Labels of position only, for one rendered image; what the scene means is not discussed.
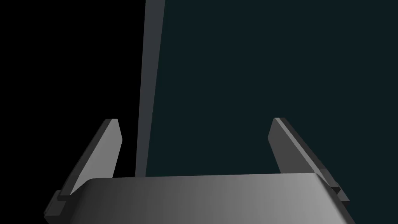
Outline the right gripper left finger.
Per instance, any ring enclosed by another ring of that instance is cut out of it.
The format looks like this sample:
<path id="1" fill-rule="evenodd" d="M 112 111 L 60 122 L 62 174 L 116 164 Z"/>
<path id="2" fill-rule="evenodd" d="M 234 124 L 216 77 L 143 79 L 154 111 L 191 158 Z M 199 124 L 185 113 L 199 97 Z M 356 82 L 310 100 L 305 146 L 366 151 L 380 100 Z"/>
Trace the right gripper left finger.
<path id="1" fill-rule="evenodd" d="M 86 181 L 112 178 L 122 145 L 118 119 L 105 119 L 60 190 L 60 197 L 73 194 Z"/>

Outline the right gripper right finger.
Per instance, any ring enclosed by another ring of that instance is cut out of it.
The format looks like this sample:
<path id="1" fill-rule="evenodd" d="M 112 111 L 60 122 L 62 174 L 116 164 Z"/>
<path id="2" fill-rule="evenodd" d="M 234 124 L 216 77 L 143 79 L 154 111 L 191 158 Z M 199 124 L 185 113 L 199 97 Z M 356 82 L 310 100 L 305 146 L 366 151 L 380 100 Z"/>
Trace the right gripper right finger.
<path id="1" fill-rule="evenodd" d="M 339 193 L 341 187 L 286 118 L 273 118 L 268 141 L 281 173 L 315 173 Z"/>

